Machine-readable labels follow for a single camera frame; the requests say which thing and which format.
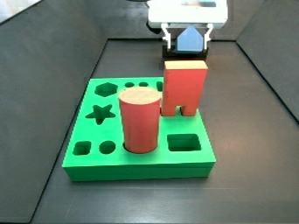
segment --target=red block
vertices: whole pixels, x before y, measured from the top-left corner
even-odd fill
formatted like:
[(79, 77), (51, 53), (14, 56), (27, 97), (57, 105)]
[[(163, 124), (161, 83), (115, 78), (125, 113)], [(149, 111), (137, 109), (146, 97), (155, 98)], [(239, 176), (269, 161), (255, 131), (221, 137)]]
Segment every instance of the red block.
[(207, 71), (202, 60), (165, 62), (163, 116), (175, 116), (178, 106), (182, 106), (183, 116), (195, 116)]
[(158, 146), (162, 94), (150, 87), (130, 87), (119, 94), (126, 149), (147, 153)]

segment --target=white robot part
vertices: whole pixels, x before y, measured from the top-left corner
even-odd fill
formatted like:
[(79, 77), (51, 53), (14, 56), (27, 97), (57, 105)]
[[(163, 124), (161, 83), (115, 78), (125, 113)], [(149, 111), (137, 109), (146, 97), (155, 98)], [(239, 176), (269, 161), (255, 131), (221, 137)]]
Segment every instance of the white robot part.
[(151, 0), (149, 4), (149, 24), (153, 28), (222, 28), (229, 20), (227, 0)]

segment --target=star-shaped hole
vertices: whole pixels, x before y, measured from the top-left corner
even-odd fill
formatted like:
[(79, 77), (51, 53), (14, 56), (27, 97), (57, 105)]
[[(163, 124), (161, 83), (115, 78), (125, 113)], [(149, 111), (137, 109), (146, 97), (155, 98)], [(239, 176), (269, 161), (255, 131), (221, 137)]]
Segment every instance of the star-shaped hole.
[(95, 118), (98, 125), (101, 125), (106, 121), (107, 118), (117, 117), (117, 115), (113, 112), (110, 112), (110, 110), (113, 109), (111, 104), (107, 105), (105, 108), (102, 108), (98, 105), (95, 105), (93, 108), (94, 108), (94, 112), (89, 114), (86, 118), (89, 119)]

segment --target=shape sorter board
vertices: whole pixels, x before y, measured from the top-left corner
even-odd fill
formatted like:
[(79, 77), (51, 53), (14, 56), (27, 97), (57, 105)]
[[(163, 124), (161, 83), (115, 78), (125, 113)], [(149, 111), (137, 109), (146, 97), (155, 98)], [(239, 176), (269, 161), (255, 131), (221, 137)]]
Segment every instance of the shape sorter board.
[(202, 115), (161, 116), (158, 148), (134, 154), (125, 148), (118, 94), (149, 86), (163, 93), (165, 78), (91, 79), (81, 105), (63, 168), (73, 181), (209, 177), (217, 158)]

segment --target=red cylinder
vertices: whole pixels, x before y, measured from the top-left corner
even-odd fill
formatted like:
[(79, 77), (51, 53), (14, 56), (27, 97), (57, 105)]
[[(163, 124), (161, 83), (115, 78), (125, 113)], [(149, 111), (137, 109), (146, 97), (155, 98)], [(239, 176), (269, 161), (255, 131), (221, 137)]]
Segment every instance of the red cylinder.
[(126, 149), (147, 153), (158, 146), (162, 94), (151, 87), (130, 87), (119, 94)]

